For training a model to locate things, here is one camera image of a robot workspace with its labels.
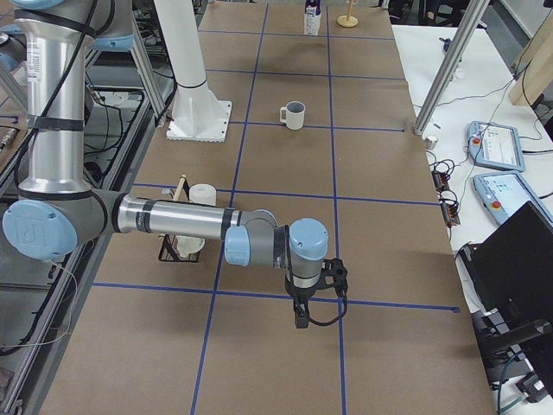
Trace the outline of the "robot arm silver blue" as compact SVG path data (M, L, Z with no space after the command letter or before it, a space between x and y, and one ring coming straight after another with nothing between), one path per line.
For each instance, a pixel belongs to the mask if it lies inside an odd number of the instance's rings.
M279 226L266 210L246 212L185 201L144 199L92 188L84 177L86 49L131 48L128 1L17 1L26 37L28 176L3 215L9 243L32 259L55 259L108 233L165 233L220 239L232 265L286 271L299 329L313 322L308 301L334 289L347 299L346 268L327 257L327 229L303 218Z

